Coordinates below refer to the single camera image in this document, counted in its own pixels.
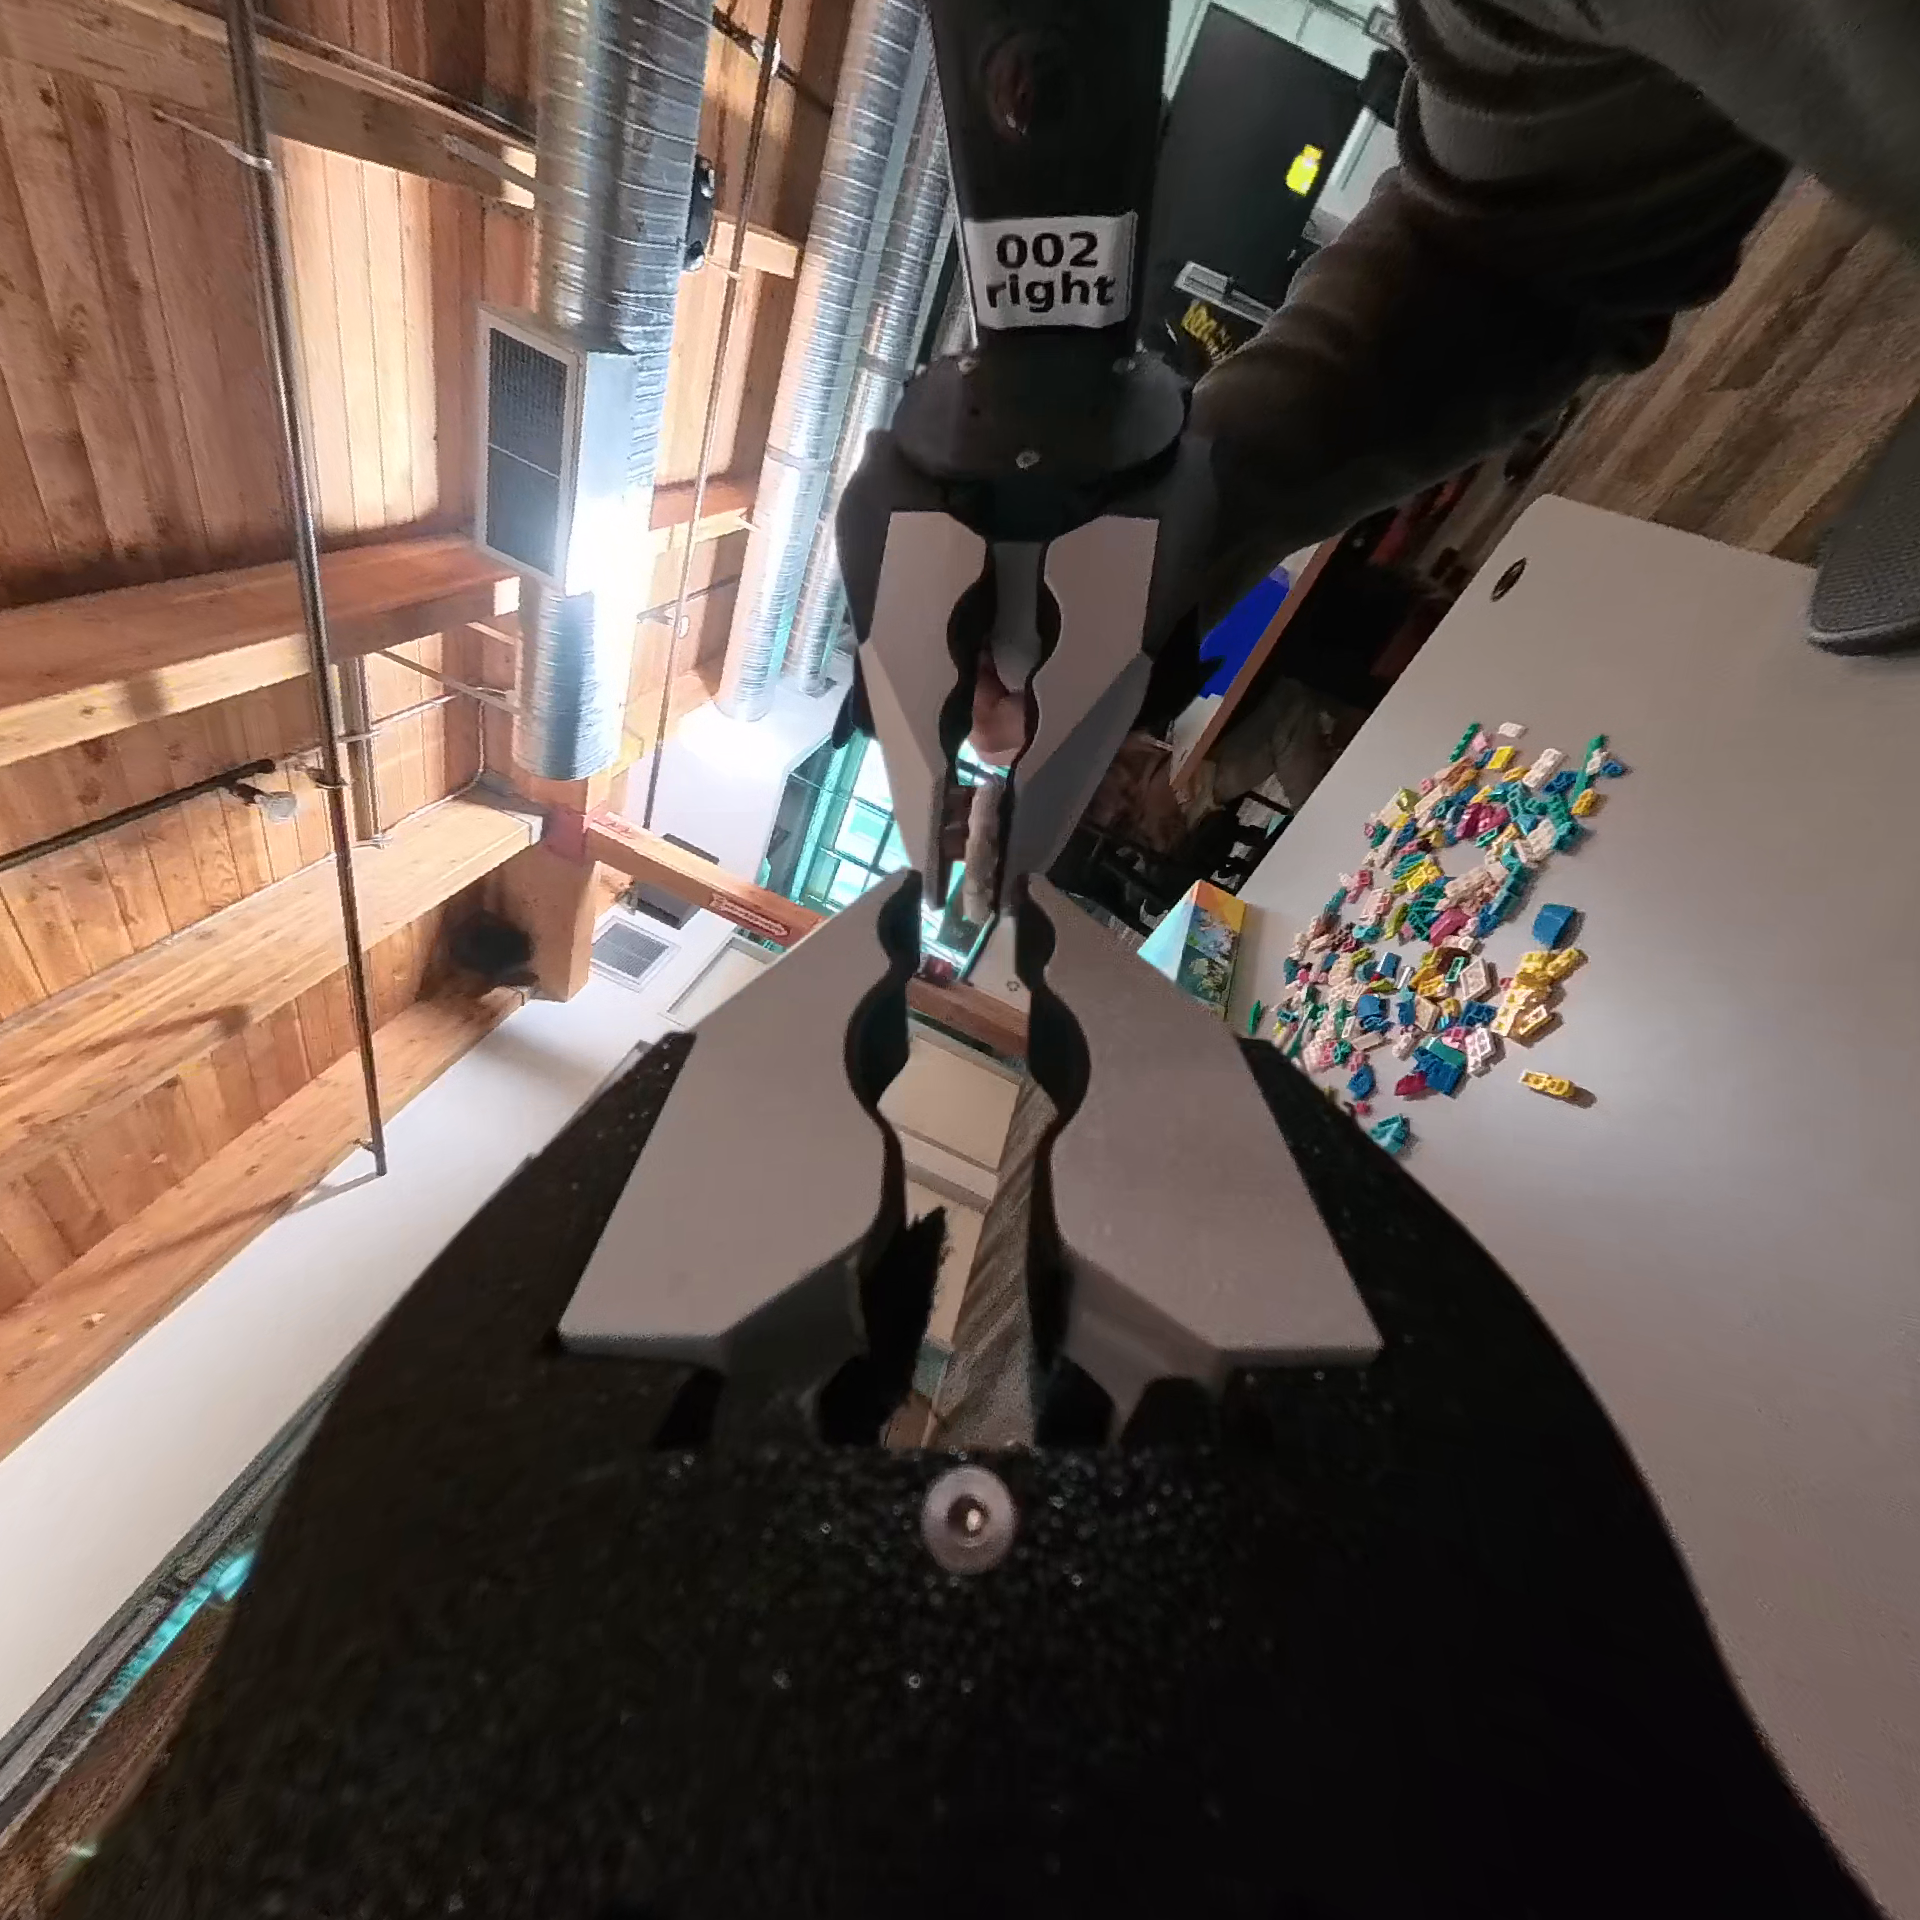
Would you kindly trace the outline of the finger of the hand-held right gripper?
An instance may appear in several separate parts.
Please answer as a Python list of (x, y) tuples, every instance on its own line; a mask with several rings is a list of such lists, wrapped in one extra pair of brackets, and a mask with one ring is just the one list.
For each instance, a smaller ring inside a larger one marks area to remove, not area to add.
[(944, 512), (891, 516), (860, 671), (894, 826), (927, 909), (948, 898), (948, 799), (990, 620), (989, 543)]
[(1057, 617), (1029, 676), (1029, 734), (1007, 783), (1003, 906), (1047, 877), (1126, 734), (1152, 660), (1143, 646), (1161, 524), (1100, 516), (1044, 546), (1038, 584)]

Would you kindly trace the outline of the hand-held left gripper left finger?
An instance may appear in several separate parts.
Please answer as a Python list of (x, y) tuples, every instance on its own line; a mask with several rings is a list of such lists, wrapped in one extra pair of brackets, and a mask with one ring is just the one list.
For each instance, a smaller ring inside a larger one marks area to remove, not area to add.
[(867, 1349), (862, 1288), (905, 1224), (881, 1103), (909, 1063), (920, 942), (905, 868), (692, 1030), (559, 1322), (571, 1355), (828, 1381)]

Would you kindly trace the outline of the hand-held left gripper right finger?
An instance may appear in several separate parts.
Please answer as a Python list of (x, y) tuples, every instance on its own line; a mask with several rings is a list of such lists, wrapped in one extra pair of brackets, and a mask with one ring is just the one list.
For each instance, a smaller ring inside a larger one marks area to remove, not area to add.
[(1026, 1261), (1038, 1428), (1371, 1364), (1382, 1335), (1224, 1020), (1057, 885), (1020, 895), (1026, 1065), (1053, 1109)]

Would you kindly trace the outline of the person's right forearm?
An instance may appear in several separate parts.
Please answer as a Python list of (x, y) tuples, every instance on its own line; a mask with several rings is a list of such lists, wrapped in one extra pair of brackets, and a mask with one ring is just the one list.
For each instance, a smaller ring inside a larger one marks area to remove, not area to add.
[(1917, 249), (1915, 2), (1399, 8), (1399, 162), (1208, 373), (1199, 611), (1470, 469), (1716, 301), (1791, 174)]

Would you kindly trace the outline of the grey desk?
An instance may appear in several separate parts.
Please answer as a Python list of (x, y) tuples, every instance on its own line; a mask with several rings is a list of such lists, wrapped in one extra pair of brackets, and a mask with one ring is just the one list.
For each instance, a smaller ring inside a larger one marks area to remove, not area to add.
[(1917, 659), (1811, 646), (1811, 592), (1534, 501), (1247, 883), (1233, 1020), (1466, 723), (1613, 738), (1545, 878), (1582, 910), (1561, 1023), (1417, 1105), (1405, 1169), (1581, 1367), (1789, 1778), (1917, 1916)]

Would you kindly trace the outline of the blue storage bin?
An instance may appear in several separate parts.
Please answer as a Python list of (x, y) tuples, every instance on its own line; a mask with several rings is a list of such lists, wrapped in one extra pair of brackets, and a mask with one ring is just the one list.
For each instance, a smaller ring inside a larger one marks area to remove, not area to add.
[(1284, 564), (1244, 592), (1201, 638), (1197, 659), (1204, 671), (1199, 686), (1201, 700), (1222, 698), (1250, 660), (1256, 644), (1284, 609), (1292, 590), (1292, 576)]

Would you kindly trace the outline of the colourful brick set box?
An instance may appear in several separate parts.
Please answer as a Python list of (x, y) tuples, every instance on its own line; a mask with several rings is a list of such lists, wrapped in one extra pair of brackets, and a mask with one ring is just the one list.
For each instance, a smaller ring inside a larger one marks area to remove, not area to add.
[(1244, 925), (1247, 904), (1203, 878), (1166, 909), (1140, 942), (1139, 959), (1184, 996), (1228, 1019)]

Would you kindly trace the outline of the wooden support column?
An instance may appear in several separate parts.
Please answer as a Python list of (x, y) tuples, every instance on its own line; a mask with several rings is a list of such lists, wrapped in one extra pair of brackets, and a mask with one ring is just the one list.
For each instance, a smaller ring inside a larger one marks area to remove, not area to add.
[[(715, 891), (753, 901), (792, 929), (792, 942), (779, 949), (795, 949), (827, 921), (824, 913), (789, 901), (754, 881), (735, 877), (709, 859), (648, 829), (638, 829), (609, 809), (557, 809), (548, 816), (542, 843), (569, 859), (607, 866), (631, 883), (652, 887), (695, 910), (709, 913), (709, 892)], [(906, 986), (906, 1002), (923, 1023), (1005, 1063), (1026, 1058), (1029, 1015), (1003, 998), (972, 984), (948, 984), (916, 976)]]

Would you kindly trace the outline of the pile of colourful bricks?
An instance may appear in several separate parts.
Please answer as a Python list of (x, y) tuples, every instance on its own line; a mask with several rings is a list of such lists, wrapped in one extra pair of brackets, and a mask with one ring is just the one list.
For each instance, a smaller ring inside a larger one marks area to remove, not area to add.
[(1248, 1036), (1364, 1130), (1489, 1079), (1562, 1023), (1582, 910), (1559, 949), (1530, 929), (1562, 902), (1545, 881), (1588, 847), (1627, 772), (1606, 733), (1528, 750), (1518, 723), (1462, 731), (1436, 772), (1363, 820), (1354, 868), (1292, 934)]

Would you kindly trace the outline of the ceiling vent box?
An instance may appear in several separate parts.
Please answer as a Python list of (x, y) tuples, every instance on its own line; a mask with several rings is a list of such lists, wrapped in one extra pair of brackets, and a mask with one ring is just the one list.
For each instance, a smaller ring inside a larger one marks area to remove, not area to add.
[(496, 305), (481, 307), (477, 345), (478, 546), (561, 596), (613, 586), (652, 514), (643, 360)]

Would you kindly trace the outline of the metal ceiling rod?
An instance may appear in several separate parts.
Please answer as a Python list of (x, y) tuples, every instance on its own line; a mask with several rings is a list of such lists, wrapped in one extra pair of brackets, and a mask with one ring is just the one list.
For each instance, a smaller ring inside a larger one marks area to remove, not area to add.
[(281, 168), (276, 165), (276, 145), (268, 123), (256, 10), (250, 2), (225, 2), (221, 16), (226, 34), (237, 142), (243, 168), (250, 179), (248, 223), (253, 233), (260, 331), (279, 424), (281, 476), (301, 601), (305, 671), (317, 714), (318, 789), (324, 803), (343, 922), (349, 1012), (367, 1120), (365, 1149), (370, 1157), (375, 1177), (385, 1178), (388, 1174), (388, 1145), (376, 1065), (368, 945), (349, 810), (350, 785), (343, 743), (343, 702), (334, 683), (334, 659), (324, 607), (308, 421), (301, 392), (296, 329), (286, 281)]

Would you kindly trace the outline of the grey mesh office chair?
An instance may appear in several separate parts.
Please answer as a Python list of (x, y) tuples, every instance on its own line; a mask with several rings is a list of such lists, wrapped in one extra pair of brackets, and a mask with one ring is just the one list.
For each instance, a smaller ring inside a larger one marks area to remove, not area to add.
[(1918, 650), (1918, 440), (1901, 437), (1874, 463), (1822, 549), (1807, 640), (1841, 659)]

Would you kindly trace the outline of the silver spiral air duct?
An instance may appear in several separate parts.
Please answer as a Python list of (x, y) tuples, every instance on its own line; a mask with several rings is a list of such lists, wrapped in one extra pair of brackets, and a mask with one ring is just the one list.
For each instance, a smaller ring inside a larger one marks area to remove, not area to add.
[(717, 692), (732, 723), (775, 706), (931, 74), (924, 5), (853, 5)]
[(710, 24), (696, 5), (554, 5), (540, 41), (535, 315), (569, 360), (567, 528), (521, 589), (513, 753), (613, 769), (627, 724)]

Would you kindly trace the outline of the black wall screen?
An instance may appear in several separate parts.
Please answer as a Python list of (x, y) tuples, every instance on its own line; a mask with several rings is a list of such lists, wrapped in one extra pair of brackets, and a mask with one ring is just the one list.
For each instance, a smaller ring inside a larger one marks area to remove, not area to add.
[(1393, 5), (1176, 5), (1150, 214), (1150, 312), (1213, 359), (1284, 301), (1396, 160)]

